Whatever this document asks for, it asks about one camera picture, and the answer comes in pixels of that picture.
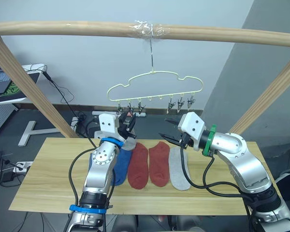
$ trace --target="green ring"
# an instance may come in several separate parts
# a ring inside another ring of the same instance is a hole
[[[213,141],[213,138],[214,138],[215,133],[216,133],[216,125],[213,124],[212,125],[212,128],[211,128],[211,130],[209,132],[209,135],[208,135],[208,138],[207,138],[207,141],[206,141],[205,148],[202,151],[202,155],[209,156],[209,147],[212,144],[212,141]]]

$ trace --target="red sock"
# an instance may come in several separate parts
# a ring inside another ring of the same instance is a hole
[[[148,150],[141,143],[136,143],[128,167],[128,181],[132,188],[142,189],[148,182]]]
[[[149,176],[153,184],[163,187],[169,182],[169,153],[170,147],[159,142],[149,149]]]

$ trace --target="gray sock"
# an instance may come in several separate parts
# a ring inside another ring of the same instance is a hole
[[[186,169],[187,175],[190,178],[189,170],[187,166],[187,152],[185,151],[184,151],[184,161],[185,161],[185,169]],[[170,149],[169,169],[170,169],[171,183],[176,189],[187,190],[190,188],[191,185],[186,180],[183,170],[182,170],[179,147],[172,147]]]

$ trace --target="wooden rod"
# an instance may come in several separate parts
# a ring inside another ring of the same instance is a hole
[[[36,86],[30,76],[24,71],[9,48],[0,37],[0,67],[33,102],[41,113],[65,136],[78,138],[68,123],[63,119],[46,96]]]
[[[150,24],[87,22],[87,21],[28,21],[1,22],[0,35],[88,35],[150,38]],[[197,27],[155,24],[153,36],[168,40],[198,40],[290,47],[290,33],[275,31]]]
[[[290,61],[268,88],[230,129],[230,132],[243,133],[275,100],[290,86]]]

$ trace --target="white wall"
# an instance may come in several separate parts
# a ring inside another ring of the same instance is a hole
[[[252,2],[0,0],[0,21],[146,20],[151,23],[241,28]],[[106,98],[108,88],[126,83],[130,77],[151,69],[149,43],[141,39],[89,36],[4,36],[3,39],[21,64],[47,64],[51,77],[75,95],[71,104],[116,105]],[[153,44],[155,69],[203,79],[204,90],[195,95],[196,102],[192,106],[193,109],[203,109],[232,47],[232,43],[157,41]],[[156,74],[136,80],[129,89],[114,90],[112,97],[192,91],[199,87],[192,80],[178,82],[172,76]],[[60,96],[53,94],[51,86],[43,92],[52,103],[60,103]],[[146,107],[166,108],[168,101],[144,100],[143,103]]]

